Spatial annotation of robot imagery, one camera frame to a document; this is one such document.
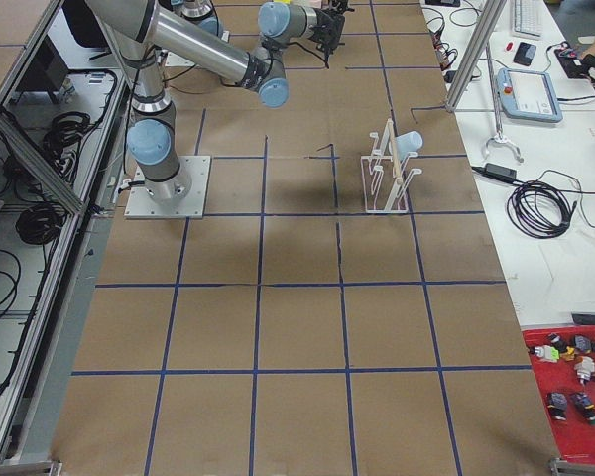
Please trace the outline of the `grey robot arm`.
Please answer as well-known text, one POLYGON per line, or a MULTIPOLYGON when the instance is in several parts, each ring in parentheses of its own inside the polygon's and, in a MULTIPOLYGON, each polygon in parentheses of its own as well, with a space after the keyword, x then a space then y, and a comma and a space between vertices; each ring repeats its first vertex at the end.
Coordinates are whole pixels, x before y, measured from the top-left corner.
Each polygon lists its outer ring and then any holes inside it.
POLYGON ((147 196, 157 202, 180 199, 193 185, 175 150, 176 109, 165 90, 157 51, 189 60, 278 108, 289 98, 284 50, 306 38, 327 61, 340 43, 350 9, 345 1, 330 1, 323 8, 268 1, 258 13, 258 43, 247 52, 223 40, 216 9, 208 1, 173 2, 170 8, 157 1, 90 1, 87 6, 108 31, 130 79, 135 121, 126 145, 144 175, 147 196))

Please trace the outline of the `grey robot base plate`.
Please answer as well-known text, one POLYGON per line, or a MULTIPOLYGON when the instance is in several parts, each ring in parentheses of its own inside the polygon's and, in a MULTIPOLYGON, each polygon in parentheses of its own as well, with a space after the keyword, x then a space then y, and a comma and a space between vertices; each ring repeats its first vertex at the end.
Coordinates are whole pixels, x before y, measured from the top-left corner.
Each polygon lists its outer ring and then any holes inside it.
POLYGON ((210 175, 210 156, 180 156, 179 172, 169 181, 145 179, 140 166, 128 195, 124 216, 128 219, 201 219, 210 175))

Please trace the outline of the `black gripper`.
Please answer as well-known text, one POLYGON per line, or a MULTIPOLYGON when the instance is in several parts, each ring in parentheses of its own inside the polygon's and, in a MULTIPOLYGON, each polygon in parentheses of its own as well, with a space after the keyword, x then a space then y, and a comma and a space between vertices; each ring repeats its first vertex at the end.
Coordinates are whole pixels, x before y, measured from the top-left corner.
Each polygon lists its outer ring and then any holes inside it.
POLYGON ((347 12, 346 2, 330 2, 326 8, 315 8, 316 24, 311 27, 311 40, 323 53, 333 53, 338 47, 347 12))

